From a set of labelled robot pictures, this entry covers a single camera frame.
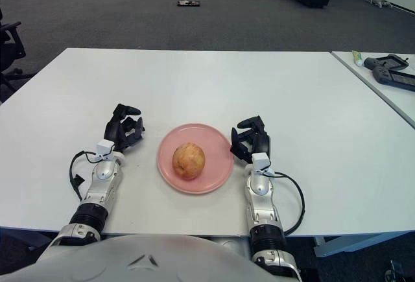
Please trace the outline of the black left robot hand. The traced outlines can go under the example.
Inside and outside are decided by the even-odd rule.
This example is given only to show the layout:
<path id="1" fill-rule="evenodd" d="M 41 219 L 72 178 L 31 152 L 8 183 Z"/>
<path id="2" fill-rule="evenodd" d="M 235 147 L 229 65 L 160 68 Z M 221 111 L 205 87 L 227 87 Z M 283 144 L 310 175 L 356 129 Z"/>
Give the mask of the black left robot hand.
<path id="1" fill-rule="evenodd" d="M 114 143 L 114 151 L 124 152 L 142 140 L 145 131 L 143 118 L 139 117 L 137 120 L 132 118 L 140 115 L 141 111 L 135 107 L 123 104 L 116 106 L 104 131 L 104 139 Z"/>

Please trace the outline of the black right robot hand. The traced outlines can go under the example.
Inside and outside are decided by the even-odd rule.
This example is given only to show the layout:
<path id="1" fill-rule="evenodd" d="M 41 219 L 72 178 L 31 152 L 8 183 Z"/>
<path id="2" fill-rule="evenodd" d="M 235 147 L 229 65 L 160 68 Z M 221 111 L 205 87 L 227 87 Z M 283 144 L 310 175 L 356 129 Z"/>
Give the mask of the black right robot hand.
<path id="1" fill-rule="evenodd" d="M 266 153 L 270 157 L 270 136 L 259 115 L 239 122 L 237 128 L 244 131 L 238 134 L 236 128 L 231 129 L 230 152 L 234 156 L 249 164 L 253 154 Z"/>

